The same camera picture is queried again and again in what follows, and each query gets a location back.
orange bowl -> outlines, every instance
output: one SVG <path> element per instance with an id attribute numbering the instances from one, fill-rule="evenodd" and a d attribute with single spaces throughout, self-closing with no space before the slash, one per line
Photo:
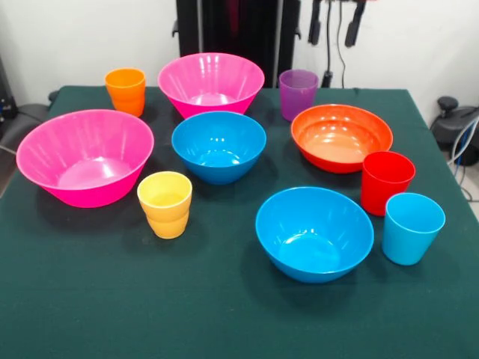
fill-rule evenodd
<path id="1" fill-rule="evenodd" d="M 392 145 L 392 131 L 375 114 L 348 105 L 320 105 L 296 116 L 291 135 L 313 165 L 335 174 L 360 171 L 364 158 Z"/>

dark green cloth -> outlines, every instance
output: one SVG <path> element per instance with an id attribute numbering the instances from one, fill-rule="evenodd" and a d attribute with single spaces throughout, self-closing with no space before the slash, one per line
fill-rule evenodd
<path id="1" fill-rule="evenodd" d="M 171 149 L 181 117 L 156 88 L 142 118 L 156 138 L 142 177 L 186 173 L 186 232 L 158 240 L 131 191 L 99 209 L 68 207 L 16 174 L 0 200 L 0 358 L 479 358 L 479 226 L 404 90 L 319 90 L 317 103 L 357 105 L 394 132 L 417 168 L 411 191 L 436 200 L 447 224 L 423 260 L 396 266 L 375 244 L 346 277 L 297 283 L 258 244 L 254 218 L 271 194 L 298 185 L 359 200 L 360 174 L 305 161 L 281 118 L 277 90 L 247 114 L 268 135 L 253 169 L 207 185 Z M 62 88 L 52 117 L 111 108 L 105 88 Z"/>

light blue cup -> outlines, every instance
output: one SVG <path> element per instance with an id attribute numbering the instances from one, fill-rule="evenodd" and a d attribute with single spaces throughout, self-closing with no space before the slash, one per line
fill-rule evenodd
<path id="1" fill-rule="evenodd" d="M 386 204 L 382 251 L 402 266 L 416 264 L 444 227 L 441 206 L 417 193 L 399 193 Z"/>
<path id="2" fill-rule="evenodd" d="M 213 185 L 225 185 L 253 167 L 266 146 L 266 133 L 244 114 L 212 111 L 180 123 L 171 144 L 196 176 Z"/>

pink bowl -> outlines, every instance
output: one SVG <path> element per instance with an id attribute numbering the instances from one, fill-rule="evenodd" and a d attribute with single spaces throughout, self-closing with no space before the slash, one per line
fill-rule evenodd
<path id="1" fill-rule="evenodd" d="M 244 114 L 263 84 L 255 63 L 214 52 L 177 58 L 158 75 L 159 88 L 184 118 L 208 111 Z"/>
<path id="2" fill-rule="evenodd" d="M 66 204 L 100 207 L 132 189 L 153 143 L 150 127 L 131 114 L 78 111 L 31 131 L 18 148 L 16 164 Z"/>

orange cup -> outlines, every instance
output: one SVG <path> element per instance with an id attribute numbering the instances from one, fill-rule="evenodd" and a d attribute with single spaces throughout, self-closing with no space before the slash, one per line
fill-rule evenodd
<path id="1" fill-rule="evenodd" d="M 141 116 L 144 109 L 146 78 L 138 69 L 116 69 L 105 76 L 106 89 L 115 110 Z"/>

